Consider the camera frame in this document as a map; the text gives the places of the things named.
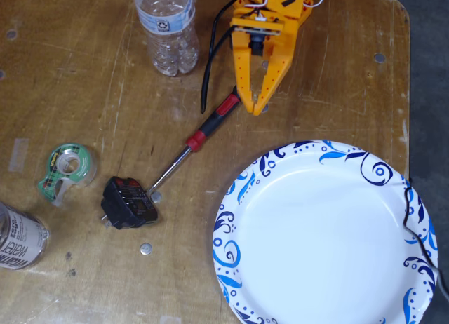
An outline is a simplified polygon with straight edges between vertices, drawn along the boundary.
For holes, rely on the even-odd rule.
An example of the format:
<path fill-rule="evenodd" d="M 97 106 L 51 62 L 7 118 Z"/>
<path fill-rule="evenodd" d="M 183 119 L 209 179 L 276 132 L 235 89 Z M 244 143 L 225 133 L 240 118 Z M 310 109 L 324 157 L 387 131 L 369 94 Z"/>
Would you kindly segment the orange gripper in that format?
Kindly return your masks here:
<path fill-rule="evenodd" d="M 260 115 L 291 66 L 300 26 L 311 9 L 301 6 L 288 12 L 235 6 L 230 26 L 236 88 L 246 110 Z M 259 57 L 269 63 L 257 102 L 253 101 L 250 61 Z"/>

